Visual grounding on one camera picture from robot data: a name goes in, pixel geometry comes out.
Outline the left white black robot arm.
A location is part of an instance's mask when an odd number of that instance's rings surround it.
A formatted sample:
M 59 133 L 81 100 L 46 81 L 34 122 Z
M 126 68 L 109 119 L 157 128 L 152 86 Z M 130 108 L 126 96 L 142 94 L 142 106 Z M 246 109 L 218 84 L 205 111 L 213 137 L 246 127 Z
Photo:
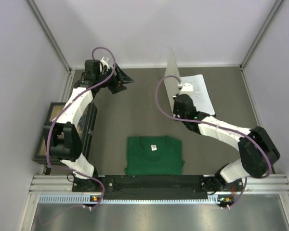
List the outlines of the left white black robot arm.
M 72 171 L 75 186 L 82 186 L 88 191 L 100 188 L 97 170 L 83 154 L 77 131 L 81 116 L 100 89 L 107 88 L 116 94 L 126 90 L 126 85 L 133 82 L 118 64 L 110 66 L 105 58 L 86 60 L 81 79 L 75 83 L 62 111 L 51 122 L 44 124 L 47 163 L 51 163 L 51 157 L 58 159 Z

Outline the white folder black inside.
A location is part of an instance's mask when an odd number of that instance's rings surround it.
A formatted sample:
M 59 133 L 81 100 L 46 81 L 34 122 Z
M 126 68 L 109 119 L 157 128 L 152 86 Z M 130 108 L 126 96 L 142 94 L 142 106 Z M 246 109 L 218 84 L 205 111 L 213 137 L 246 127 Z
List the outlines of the white folder black inside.
M 176 76 L 180 78 L 179 69 L 173 49 L 170 49 L 169 52 L 165 76 Z M 164 85 L 170 104 L 170 115 L 175 117 L 173 115 L 173 107 L 174 107 L 173 97 L 178 93 L 178 81 L 174 77 L 169 77 L 164 80 Z

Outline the white printed paper stack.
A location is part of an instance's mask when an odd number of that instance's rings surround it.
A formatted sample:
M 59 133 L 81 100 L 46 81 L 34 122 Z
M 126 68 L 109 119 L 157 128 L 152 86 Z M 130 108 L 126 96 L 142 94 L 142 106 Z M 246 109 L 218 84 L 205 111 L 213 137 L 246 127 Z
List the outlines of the white printed paper stack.
M 193 86 L 193 92 L 190 96 L 196 109 L 210 116 L 216 116 L 203 75 L 181 77 L 181 81 Z

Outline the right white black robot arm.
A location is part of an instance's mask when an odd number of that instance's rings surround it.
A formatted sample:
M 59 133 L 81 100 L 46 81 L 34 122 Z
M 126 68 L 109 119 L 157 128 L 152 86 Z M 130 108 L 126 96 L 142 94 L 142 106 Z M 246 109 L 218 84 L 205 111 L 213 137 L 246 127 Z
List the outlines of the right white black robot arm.
M 188 130 L 217 139 L 239 152 L 239 159 L 221 167 L 214 175 L 218 189 L 225 191 L 245 177 L 266 178 L 272 174 L 280 153 L 267 131 L 259 126 L 241 128 L 198 111 L 187 94 L 174 97 L 173 114 Z

